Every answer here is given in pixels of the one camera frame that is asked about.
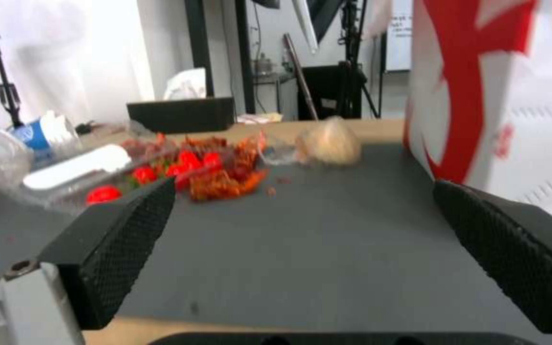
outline white wall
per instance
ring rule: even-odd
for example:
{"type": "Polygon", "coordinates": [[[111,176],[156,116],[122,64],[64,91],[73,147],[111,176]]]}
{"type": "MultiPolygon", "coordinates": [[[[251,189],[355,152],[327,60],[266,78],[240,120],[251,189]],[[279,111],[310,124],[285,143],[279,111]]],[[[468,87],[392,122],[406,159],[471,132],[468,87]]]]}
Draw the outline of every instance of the white wall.
{"type": "Polygon", "coordinates": [[[160,100],[171,77],[193,68],[184,0],[138,0],[138,9],[155,98],[160,100]]]}
{"type": "Polygon", "coordinates": [[[0,35],[25,122],[124,120],[126,102],[154,96],[136,0],[0,0],[0,35]]]}

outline textured gripper pad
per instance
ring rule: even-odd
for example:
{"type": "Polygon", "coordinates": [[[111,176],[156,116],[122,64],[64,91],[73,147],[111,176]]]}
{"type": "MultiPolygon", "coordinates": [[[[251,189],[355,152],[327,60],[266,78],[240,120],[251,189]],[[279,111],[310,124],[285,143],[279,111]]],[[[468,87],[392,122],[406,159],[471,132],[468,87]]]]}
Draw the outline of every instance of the textured gripper pad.
{"type": "Polygon", "coordinates": [[[461,244],[539,331],[552,334],[552,216],[437,181],[434,199],[461,244]]]}
{"type": "Polygon", "coordinates": [[[95,205],[39,255],[56,264],[84,330],[105,327],[131,291],[171,214],[173,179],[95,205]]]}

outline white plastic bag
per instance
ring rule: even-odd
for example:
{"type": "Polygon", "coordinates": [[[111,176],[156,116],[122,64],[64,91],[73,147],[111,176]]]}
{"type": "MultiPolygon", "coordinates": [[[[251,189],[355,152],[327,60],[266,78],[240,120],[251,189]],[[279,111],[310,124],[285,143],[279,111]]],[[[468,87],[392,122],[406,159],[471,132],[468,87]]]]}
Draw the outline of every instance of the white plastic bag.
{"type": "Polygon", "coordinates": [[[184,70],[167,81],[163,100],[206,98],[206,69],[184,70]]]}

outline plastic bag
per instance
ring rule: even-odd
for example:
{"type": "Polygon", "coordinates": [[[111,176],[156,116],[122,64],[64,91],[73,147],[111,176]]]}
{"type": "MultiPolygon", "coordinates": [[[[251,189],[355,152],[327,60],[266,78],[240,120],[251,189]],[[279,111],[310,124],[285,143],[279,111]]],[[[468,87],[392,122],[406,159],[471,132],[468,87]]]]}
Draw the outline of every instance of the plastic bag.
{"type": "Polygon", "coordinates": [[[304,131],[295,140],[295,146],[261,133],[267,148],[259,150],[263,162],[269,165],[307,164],[319,161],[327,164],[355,164],[361,158],[361,142],[339,116],[321,121],[304,131]]]}
{"type": "Polygon", "coordinates": [[[206,98],[206,70],[183,70],[167,81],[163,100],[189,100],[206,98]]]}

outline black box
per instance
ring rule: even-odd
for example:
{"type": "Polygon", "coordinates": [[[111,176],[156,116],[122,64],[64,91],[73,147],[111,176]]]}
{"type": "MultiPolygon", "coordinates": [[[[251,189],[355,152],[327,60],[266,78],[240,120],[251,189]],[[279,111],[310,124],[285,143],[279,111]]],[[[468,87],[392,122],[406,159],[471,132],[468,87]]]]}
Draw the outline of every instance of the black box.
{"type": "Polygon", "coordinates": [[[234,124],[232,97],[128,103],[131,120],[165,134],[224,131],[234,124]]]}

